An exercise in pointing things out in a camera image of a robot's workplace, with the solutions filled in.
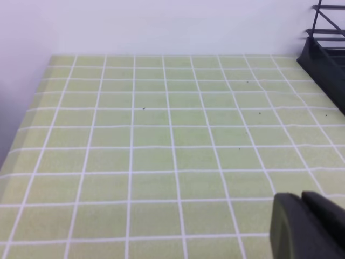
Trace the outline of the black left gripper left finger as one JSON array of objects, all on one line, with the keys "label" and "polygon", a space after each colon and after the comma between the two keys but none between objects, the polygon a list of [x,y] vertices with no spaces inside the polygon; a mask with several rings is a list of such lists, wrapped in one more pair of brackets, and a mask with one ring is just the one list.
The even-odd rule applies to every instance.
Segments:
[{"label": "black left gripper left finger", "polygon": [[301,196],[277,193],[270,225],[273,258],[344,258],[344,235],[331,235]]}]

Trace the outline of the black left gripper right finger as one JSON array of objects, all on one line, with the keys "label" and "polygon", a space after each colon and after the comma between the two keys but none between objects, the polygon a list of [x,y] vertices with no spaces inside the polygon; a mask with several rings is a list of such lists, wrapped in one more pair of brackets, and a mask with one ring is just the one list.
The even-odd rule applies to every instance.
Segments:
[{"label": "black left gripper right finger", "polygon": [[303,202],[331,235],[344,235],[344,209],[316,192],[302,192]]}]

